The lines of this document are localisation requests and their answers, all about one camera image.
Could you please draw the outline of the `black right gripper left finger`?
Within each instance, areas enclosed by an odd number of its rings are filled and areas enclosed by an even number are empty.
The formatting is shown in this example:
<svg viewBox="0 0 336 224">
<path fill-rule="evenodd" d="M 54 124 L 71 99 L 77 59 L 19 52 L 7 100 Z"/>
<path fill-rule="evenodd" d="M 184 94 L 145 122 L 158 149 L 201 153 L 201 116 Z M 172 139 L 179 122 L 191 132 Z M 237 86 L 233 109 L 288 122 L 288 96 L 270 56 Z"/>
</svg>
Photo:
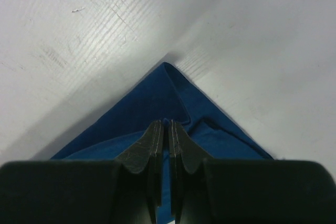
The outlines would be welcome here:
<svg viewBox="0 0 336 224">
<path fill-rule="evenodd" d="M 1 223 L 156 223 L 164 126 L 112 160 L 9 162 L 1 167 Z"/>
</svg>

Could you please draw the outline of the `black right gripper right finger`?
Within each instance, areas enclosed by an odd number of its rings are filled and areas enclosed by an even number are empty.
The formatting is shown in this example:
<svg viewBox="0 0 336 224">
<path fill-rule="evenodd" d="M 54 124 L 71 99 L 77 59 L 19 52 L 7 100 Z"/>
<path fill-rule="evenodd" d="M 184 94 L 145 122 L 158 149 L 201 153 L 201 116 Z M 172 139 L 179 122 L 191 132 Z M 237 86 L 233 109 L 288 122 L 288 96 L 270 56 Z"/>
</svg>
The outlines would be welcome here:
<svg viewBox="0 0 336 224">
<path fill-rule="evenodd" d="M 312 161 L 217 159 L 168 128 L 177 223 L 335 223 L 335 182 Z"/>
</svg>

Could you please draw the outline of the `navy blue mickey t-shirt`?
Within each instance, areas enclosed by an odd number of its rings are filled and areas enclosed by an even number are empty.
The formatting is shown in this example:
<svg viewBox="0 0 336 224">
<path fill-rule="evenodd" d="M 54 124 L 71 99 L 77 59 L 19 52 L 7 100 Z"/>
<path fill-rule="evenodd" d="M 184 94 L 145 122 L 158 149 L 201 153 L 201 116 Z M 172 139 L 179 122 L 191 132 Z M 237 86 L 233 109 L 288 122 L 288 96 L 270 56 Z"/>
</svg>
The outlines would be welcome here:
<svg viewBox="0 0 336 224">
<path fill-rule="evenodd" d="M 270 155 L 192 85 L 163 63 L 62 148 L 56 159 L 111 159 L 134 143 L 154 120 L 180 122 L 216 158 L 269 159 Z"/>
</svg>

